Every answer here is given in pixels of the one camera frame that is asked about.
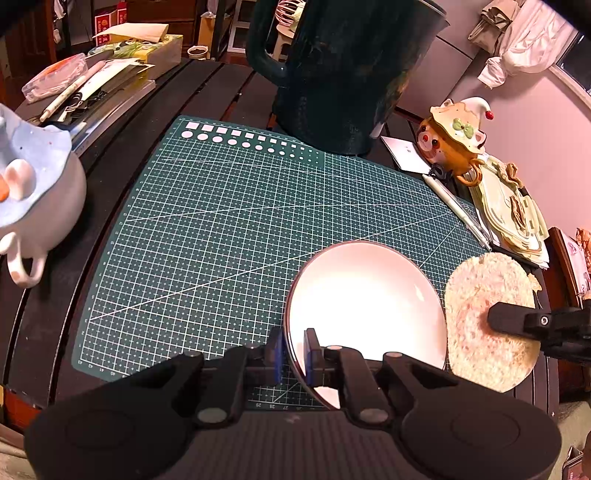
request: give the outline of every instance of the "green cutting mat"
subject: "green cutting mat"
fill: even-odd
[[[111,232],[73,366],[115,380],[183,351],[211,358],[264,342],[301,266],[351,239],[396,248],[441,297],[456,266],[483,253],[411,177],[291,137],[181,116]],[[281,385],[249,397],[254,408],[316,405],[287,365]]]

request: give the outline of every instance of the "drawer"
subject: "drawer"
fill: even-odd
[[[174,22],[168,25],[168,33],[183,36],[183,46],[193,45],[193,22]]]
[[[135,23],[193,22],[195,8],[196,0],[128,0],[127,20]]]

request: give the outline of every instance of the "ceramic figurine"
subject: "ceramic figurine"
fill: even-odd
[[[0,255],[22,288],[41,280],[49,250],[78,220],[86,176],[68,132],[34,127],[0,104]],[[32,258],[31,272],[22,265]]]
[[[421,155],[429,163],[439,163],[464,185],[476,186],[482,180],[478,155],[485,153],[486,134],[480,130],[482,117],[493,119],[486,100],[472,97],[453,103],[450,99],[442,106],[431,107],[431,116],[418,129],[417,144]],[[472,180],[463,175],[474,172]]]

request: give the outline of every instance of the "curtain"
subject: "curtain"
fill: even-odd
[[[507,76],[538,73],[550,67],[574,28],[541,0],[526,0],[499,46],[499,56],[487,60],[478,79],[490,88]]]

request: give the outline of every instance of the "dark green mug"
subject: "dark green mug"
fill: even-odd
[[[413,68],[447,25],[431,0],[308,0],[287,62],[265,51],[277,0],[258,0],[246,56],[279,89],[290,135],[332,153],[369,151]]]

